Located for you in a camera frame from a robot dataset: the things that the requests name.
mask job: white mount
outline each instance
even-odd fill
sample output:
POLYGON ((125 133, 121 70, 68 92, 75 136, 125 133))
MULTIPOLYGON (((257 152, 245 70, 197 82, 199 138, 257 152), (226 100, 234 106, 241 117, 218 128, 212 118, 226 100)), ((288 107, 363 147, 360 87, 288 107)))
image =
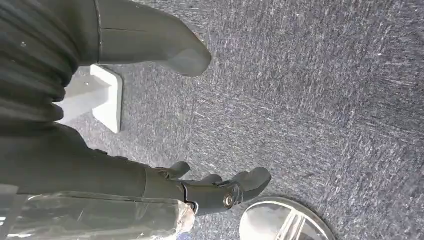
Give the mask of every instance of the white mount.
POLYGON ((122 78, 96 65, 90 68, 91 76, 74 78, 65 88, 65 99, 55 103, 64 111, 58 123, 66 124, 92 111, 97 120, 117 134, 121 131, 122 78))

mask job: prosthetic arm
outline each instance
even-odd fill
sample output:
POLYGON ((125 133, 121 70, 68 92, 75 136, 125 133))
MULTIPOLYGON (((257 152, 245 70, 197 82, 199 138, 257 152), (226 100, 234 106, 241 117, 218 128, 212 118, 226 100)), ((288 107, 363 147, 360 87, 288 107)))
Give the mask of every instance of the prosthetic arm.
POLYGON ((201 75, 211 54, 176 17, 127 0, 0 1, 0 185, 18 194, 81 192, 175 199, 200 215, 257 197, 271 181, 265 168, 223 181, 178 180, 179 162, 151 168, 87 147, 55 121, 79 66, 157 62, 188 77, 201 75))

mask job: gray carpet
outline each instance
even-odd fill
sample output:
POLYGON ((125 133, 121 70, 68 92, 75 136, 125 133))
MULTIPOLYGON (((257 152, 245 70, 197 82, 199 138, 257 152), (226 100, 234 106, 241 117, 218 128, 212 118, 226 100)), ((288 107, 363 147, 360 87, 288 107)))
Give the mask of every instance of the gray carpet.
MULTIPOLYGON (((124 77, 123 132, 88 114, 93 148, 189 178, 267 167, 264 196, 306 204, 339 239, 424 239, 422 0, 145 0, 213 54, 199 78, 152 63, 124 77)), ((236 240, 243 204, 194 240, 236 240)))

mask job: prosthetic hand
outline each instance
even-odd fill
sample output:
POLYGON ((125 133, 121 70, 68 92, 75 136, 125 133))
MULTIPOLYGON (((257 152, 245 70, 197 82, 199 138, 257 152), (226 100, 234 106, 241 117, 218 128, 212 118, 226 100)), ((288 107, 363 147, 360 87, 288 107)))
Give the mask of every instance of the prosthetic hand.
POLYGON ((206 215, 257 197, 271 181, 265 168, 227 181, 178 180, 190 170, 184 162, 151 168, 108 156, 55 123, 63 111, 52 103, 79 66, 149 61, 201 75, 211 54, 177 18, 126 0, 2 0, 0 28, 0 185, 22 195, 175 199, 206 215))

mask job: black prosthetic limb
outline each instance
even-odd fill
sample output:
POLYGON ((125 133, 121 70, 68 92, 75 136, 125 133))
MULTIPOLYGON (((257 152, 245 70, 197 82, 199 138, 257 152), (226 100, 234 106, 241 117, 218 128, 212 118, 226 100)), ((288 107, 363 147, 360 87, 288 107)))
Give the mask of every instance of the black prosthetic limb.
POLYGON ((264 168, 223 181, 178 180, 190 167, 151 168, 87 147, 55 121, 55 106, 79 66, 157 62, 201 75, 211 54, 177 18, 127 0, 0 1, 0 185, 23 195, 81 192, 175 199, 198 215, 257 197, 264 168))

